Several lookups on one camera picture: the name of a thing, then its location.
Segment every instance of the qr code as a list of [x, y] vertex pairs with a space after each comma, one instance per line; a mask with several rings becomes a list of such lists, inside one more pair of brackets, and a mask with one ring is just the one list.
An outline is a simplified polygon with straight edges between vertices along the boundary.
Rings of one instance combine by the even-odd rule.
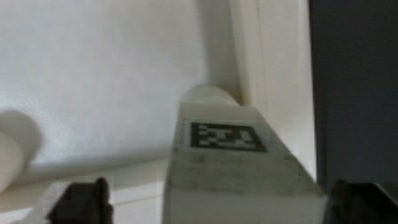
[[256, 130], [250, 126], [192, 123], [190, 146], [193, 148], [264, 152]]

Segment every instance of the dark panel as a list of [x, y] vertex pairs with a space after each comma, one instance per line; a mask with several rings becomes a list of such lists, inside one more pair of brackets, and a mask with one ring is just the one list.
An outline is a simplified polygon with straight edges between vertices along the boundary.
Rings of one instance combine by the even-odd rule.
[[398, 1], [312, 0], [319, 184], [398, 182]]

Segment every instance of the white wall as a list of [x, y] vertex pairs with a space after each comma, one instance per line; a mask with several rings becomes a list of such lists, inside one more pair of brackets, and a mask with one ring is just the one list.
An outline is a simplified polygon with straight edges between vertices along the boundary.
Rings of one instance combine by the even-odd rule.
[[231, 0], [245, 104], [257, 107], [312, 178], [314, 120], [305, 0]]
[[0, 0], [0, 130], [21, 182], [167, 155], [199, 84], [240, 95], [225, 0]]

